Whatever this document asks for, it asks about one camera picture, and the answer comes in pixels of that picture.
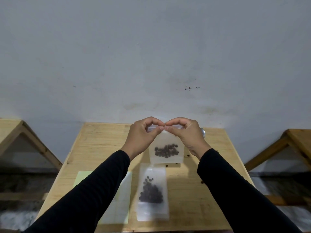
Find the translucent bag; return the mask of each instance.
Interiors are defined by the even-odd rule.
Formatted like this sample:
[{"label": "translucent bag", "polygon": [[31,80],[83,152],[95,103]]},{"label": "translucent bag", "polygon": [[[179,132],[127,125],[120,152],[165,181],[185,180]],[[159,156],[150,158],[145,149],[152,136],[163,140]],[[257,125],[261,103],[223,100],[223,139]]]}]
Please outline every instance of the translucent bag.
[{"label": "translucent bag", "polygon": [[[178,129],[184,129],[182,125],[174,125]],[[150,163],[183,163],[184,145],[179,137],[163,130],[149,146]]]},{"label": "translucent bag", "polygon": [[138,221],[169,220],[165,167],[140,164],[137,196]]}]

